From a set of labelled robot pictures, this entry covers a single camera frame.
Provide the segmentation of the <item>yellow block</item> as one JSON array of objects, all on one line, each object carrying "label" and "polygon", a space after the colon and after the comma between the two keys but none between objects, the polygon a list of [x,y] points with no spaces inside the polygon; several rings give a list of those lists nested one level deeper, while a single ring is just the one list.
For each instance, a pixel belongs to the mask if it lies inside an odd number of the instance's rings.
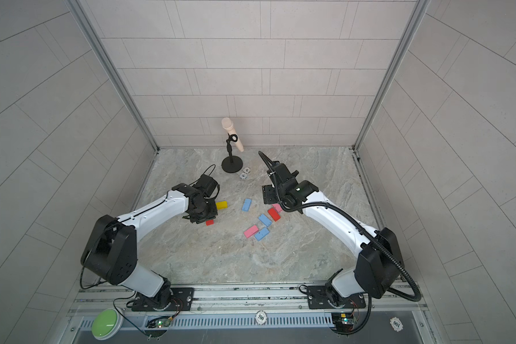
[{"label": "yellow block", "polygon": [[228,206],[229,206],[228,202],[226,202],[226,201],[216,202],[216,207],[217,207],[218,210],[227,209]]}]

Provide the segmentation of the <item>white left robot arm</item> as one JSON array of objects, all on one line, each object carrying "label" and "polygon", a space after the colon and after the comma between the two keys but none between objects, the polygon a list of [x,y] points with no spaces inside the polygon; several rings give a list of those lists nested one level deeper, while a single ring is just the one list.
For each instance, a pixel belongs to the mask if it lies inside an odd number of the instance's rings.
[{"label": "white left robot arm", "polygon": [[180,183],[133,212],[100,217],[83,249],[81,265],[111,285],[122,285],[136,292],[148,309],[165,310],[173,299],[171,284],[138,262],[138,243],[181,214],[196,224],[214,219],[218,214],[215,203],[218,193],[216,182]]}]

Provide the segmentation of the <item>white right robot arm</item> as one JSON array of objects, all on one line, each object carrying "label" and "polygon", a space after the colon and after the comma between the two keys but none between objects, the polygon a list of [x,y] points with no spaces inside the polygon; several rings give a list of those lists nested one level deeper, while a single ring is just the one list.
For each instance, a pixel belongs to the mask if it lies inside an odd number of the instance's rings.
[{"label": "white right robot arm", "polygon": [[308,181],[289,188],[266,185],[262,196],[265,204],[278,204],[285,212],[299,212],[315,220],[357,258],[355,267],[339,270],[325,284],[325,298],[334,308],[342,308],[362,294],[380,299],[389,292],[420,301],[420,289],[405,269],[398,239],[390,229],[378,230],[354,219]]}]

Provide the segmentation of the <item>red block centre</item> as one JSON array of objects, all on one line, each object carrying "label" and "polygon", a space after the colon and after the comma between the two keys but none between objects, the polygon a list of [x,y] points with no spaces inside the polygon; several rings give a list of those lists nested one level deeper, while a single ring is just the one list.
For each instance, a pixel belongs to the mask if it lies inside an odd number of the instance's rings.
[{"label": "red block centre", "polygon": [[271,216],[271,218],[273,219],[274,222],[277,222],[280,220],[280,215],[275,208],[270,208],[267,212]]}]

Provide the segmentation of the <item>light blue block middle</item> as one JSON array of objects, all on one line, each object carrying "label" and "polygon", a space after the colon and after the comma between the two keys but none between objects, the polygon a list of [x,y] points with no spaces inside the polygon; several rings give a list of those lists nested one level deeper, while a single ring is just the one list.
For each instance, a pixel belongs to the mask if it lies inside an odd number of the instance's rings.
[{"label": "light blue block middle", "polygon": [[269,227],[272,225],[272,221],[265,215],[261,214],[259,215],[258,219],[265,225],[266,227]]}]

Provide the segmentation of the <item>light blue block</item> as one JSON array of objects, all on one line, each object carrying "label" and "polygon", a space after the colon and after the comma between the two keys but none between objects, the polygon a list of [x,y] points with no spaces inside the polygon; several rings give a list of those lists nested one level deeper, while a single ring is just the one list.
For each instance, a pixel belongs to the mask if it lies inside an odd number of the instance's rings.
[{"label": "light blue block", "polygon": [[259,215],[258,219],[265,225],[266,227],[269,227],[272,225],[272,221],[265,215],[261,214]]},{"label": "light blue block", "polygon": [[269,234],[269,229],[268,228],[264,228],[262,230],[260,230],[258,233],[255,234],[255,239],[257,241],[261,241],[262,239],[264,239],[267,235]]},{"label": "light blue block", "polygon": [[251,205],[252,205],[252,200],[251,199],[245,199],[244,203],[243,203],[243,206],[242,206],[242,211],[243,212],[248,212],[250,210]]}]

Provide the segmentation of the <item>light blue centre block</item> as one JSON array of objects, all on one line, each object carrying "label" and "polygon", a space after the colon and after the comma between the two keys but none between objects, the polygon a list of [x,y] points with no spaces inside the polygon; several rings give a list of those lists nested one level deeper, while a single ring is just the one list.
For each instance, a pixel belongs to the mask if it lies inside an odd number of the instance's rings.
[{"label": "light blue centre block", "polygon": [[252,200],[251,199],[245,199],[244,203],[243,203],[243,206],[242,206],[242,211],[243,212],[248,212],[250,210],[251,205],[252,205]]}]

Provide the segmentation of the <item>light blue block lower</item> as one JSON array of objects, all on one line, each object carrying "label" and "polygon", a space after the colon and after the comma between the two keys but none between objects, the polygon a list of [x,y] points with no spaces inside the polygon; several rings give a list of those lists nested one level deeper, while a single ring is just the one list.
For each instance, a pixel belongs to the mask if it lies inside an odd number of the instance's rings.
[{"label": "light blue block lower", "polygon": [[258,233],[255,234],[255,239],[257,241],[261,241],[262,239],[264,239],[267,235],[269,234],[269,229],[268,228],[264,228],[262,230],[260,230]]}]

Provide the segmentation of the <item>pink block lower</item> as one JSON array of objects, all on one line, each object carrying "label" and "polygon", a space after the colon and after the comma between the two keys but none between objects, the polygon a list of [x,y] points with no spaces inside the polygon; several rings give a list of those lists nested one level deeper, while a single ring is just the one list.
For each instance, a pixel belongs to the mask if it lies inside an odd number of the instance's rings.
[{"label": "pink block lower", "polygon": [[253,237],[254,235],[256,235],[256,233],[258,233],[259,231],[260,231],[260,228],[257,225],[254,225],[254,226],[251,226],[249,229],[245,230],[244,235],[247,239],[249,239],[250,237]]}]

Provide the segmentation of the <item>black microphone stand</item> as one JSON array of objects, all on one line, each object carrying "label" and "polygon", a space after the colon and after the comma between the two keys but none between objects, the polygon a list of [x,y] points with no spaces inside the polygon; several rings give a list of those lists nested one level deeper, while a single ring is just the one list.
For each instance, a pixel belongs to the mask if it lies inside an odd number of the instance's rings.
[{"label": "black microphone stand", "polygon": [[226,150],[228,156],[222,161],[222,170],[227,173],[236,173],[243,168],[242,159],[233,155],[232,143],[239,143],[239,137],[237,134],[229,134],[228,139],[226,139]]}]

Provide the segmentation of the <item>beige wooden microphone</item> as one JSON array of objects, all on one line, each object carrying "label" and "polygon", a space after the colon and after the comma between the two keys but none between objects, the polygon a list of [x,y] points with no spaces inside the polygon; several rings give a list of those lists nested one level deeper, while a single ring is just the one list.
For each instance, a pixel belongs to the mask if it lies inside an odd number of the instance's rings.
[{"label": "beige wooden microphone", "polygon": [[226,132],[228,133],[229,137],[232,139],[232,142],[235,143],[237,149],[240,151],[240,152],[243,152],[245,149],[244,149],[244,146],[241,142],[241,138],[238,136],[236,130],[235,130],[235,127],[234,127],[234,122],[232,121],[232,119],[230,118],[223,118],[222,119],[222,127],[223,129],[226,130]]}]

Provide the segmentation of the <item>left circuit board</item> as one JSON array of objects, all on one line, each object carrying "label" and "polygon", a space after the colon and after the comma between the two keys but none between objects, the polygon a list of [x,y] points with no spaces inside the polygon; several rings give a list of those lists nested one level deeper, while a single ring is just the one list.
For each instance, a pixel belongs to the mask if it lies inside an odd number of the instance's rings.
[{"label": "left circuit board", "polygon": [[153,318],[147,322],[146,329],[169,328],[172,325],[175,318],[175,316],[160,316],[158,318]]}]

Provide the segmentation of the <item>circuit board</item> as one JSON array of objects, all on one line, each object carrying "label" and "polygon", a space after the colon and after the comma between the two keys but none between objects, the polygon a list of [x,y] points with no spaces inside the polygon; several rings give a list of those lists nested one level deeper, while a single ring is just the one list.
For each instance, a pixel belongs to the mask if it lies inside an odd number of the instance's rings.
[{"label": "circuit board", "polygon": [[331,314],[333,327],[332,330],[336,333],[350,333],[355,326],[355,316],[352,313],[332,313]]},{"label": "circuit board", "polygon": [[172,325],[175,318],[175,316],[160,316],[158,318],[153,318],[147,322],[146,329],[169,328]]}]

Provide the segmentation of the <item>right circuit board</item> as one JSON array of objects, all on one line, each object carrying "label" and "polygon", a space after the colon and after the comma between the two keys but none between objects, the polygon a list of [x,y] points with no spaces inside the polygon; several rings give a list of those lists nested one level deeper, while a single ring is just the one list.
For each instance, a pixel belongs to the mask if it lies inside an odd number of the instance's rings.
[{"label": "right circuit board", "polygon": [[355,326],[355,316],[352,313],[332,313],[331,314],[333,327],[332,330],[336,333],[350,333]]}]

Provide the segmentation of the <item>green round button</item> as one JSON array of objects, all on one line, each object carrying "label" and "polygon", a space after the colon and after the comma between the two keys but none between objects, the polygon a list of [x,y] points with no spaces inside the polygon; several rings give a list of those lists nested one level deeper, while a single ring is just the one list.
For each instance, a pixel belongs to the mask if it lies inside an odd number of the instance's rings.
[{"label": "green round button", "polygon": [[93,321],[91,333],[98,341],[106,341],[116,335],[122,328],[123,314],[115,308],[101,312]]}]

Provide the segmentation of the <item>poker chip right corner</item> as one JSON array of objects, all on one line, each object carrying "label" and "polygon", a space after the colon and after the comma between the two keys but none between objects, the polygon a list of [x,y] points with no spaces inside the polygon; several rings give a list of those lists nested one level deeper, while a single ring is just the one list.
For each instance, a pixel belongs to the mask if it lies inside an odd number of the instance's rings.
[{"label": "poker chip right corner", "polygon": [[401,332],[404,329],[404,325],[401,322],[401,319],[398,317],[392,317],[389,320],[389,323],[390,323],[391,327],[393,328],[393,330],[397,333]]}]

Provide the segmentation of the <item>poker chip on rail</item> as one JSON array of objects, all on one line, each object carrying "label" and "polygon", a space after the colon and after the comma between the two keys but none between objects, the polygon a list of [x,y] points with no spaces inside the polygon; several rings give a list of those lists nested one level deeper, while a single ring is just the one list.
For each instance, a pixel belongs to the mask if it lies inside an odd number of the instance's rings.
[{"label": "poker chip on rail", "polygon": [[255,314],[255,322],[257,325],[265,325],[267,323],[267,314],[263,310],[259,310]]}]

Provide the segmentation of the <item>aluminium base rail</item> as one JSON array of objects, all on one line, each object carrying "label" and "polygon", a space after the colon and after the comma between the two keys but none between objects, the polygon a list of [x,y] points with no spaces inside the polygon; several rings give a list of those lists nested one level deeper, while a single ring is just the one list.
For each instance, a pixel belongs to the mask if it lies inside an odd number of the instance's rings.
[{"label": "aluminium base rail", "polygon": [[[372,303],[358,296],[342,308],[334,308],[317,283],[270,283],[234,285],[178,285],[172,288],[173,300],[162,311],[148,309],[142,299],[122,287],[103,285],[81,290],[63,320],[67,331],[90,330],[94,319],[104,310],[115,308],[124,317],[125,331],[145,331],[158,335],[166,331],[200,329],[328,328],[332,330],[332,313],[352,313],[354,329],[365,323],[367,329],[407,334],[425,331],[425,305],[405,301],[390,293]],[[263,310],[267,323],[257,325],[255,314]],[[146,324],[160,316],[175,316],[169,328],[146,329]],[[404,329],[397,333],[389,320],[398,317]]]}]

